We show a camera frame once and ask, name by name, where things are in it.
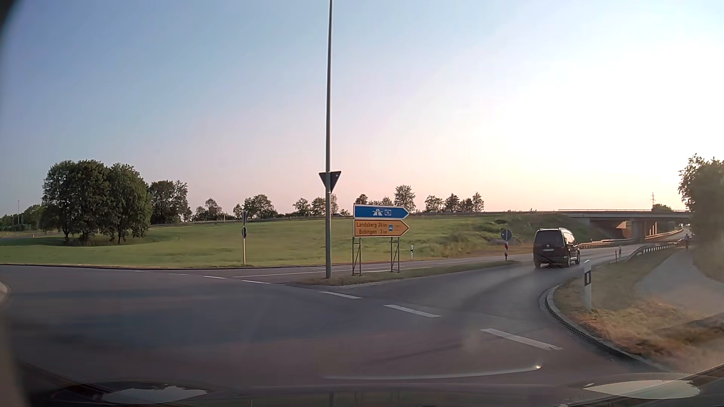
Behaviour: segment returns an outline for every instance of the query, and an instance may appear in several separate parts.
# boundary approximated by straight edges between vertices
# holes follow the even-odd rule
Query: curb
[[[583,328],[581,325],[573,322],[570,320],[566,315],[563,314],[563,312],[558,309],[558,307],[555,305],[555,302],[553,301],[553,294],[555,291],[561,286],[561,284],[556,285],[553,288],[550,288],[548,290],[548,293],[546,294],[545,298],[545,308],[554,319],[558,320],[559,323],[561,323],[567,330],[571,331],[574,335],[581,338],[583,341],[601,349],[602,351],[606,351],[608,353],[611,353],[614,356],[618,356],[621,358],[630,358],[635,361],[639,361],[643,364],[647,364],[661,372],[667,372],[667,373],[679,373],[676,371],[673,371],[661,364],[658,364],[656,362],[650,361],[644,357],[641,357],[639,355],[634,355],[632,353],[626,352],[625,350],[619,348],[618,346],[612,344],[611,342],[600,338],[593,336],[588,330]]]
[[[350,266],[352,263],[334,263],[332,266]],[[389,264],[388,261],[373,261],[365,265]],[[306,269],[311,267],[324,267],[324,264],[296,264],[287,266],[237,266],[237,267],[127,267],[127,266],[99,266],[94,264],[16,264],[0,263],[0,266],[14,267],[74,267],[76,269],[111,269],[111,270],[253,270],[253,269]]]

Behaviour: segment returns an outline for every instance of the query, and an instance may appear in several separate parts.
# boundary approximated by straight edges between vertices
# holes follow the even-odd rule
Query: traffic island
[[[326,279],[323,277],[312,277],[289,283],[290,285],[357,285],[369,282],[384,282],[393,280],[404,280],[415,277],[426,277],[438,274],[448,274],[456,272],[468,272],[478,269],[490,269],[492,267],[515,266],[520,264],[519,261],[486,261],[481,263],[456,264],[451,266],[432,266],[420,269],[401,270],[398,272],[363,272],[360,275],[344,275]]]
[[[636,283],[676,250],[596,267],[592,272],[592,311],[586,309],[583,276],[551,290],[547,308],[579,336],[612,353],[661,370],[692,372],[691,361],[701,356],[697,344],[710,340],[712,330],[692,325],[697,316],[636,290]]]

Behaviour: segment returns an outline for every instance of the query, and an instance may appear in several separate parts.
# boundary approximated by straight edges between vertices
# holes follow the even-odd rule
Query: bridge
[[[556,212],[598,227],[612,237],[633,238],[639,242],[646,236],[656,235],[663,222],[688,223],[691,218],[689,211],[681,210],[561,209]]]

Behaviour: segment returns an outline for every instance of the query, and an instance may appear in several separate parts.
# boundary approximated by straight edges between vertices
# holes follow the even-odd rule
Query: dry grass
[[[555,292],[556,306],[590,333],[629,353],[678,369],[691,368],[699,346],[720,337],[720,324],[701,324],[698,316],[645,298],[635,284],[677,249],[649,253],[633,261],[598,267],[592,275],[593,312],[583,305],[581,277]]]
[[[401,270],[399,273],[376,272],[362,274],[361,276],[346,275],[341,277],[333,277],[325,279],[323,277],[313,277],[305,280],[297,281],[295,284],[301,285],[353,285],[363,284],[366,282],[378,282],[387,280],[402,280],[405,278],[425,277],[437,274],[447,274],[456,272],[467,272],[477,269],[489,269],[491,267],[511,266],[519,264],[518,261],[488,261],[485,263],[457,264],[455,266],[429,267],[425,269]]]

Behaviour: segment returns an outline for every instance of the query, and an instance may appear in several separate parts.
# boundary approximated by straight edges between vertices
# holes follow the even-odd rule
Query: yield sign
[[[334,190],[334,186],[337,184],[337,180],[340,178],[340,174],[342,174],[341,171],[331,171],[329,173],[329,192],[332,192]],[[327,187],[327,173],[326,172],[320,172],[319,177],[321,178],[321,183],[324,184],[324,187]]]

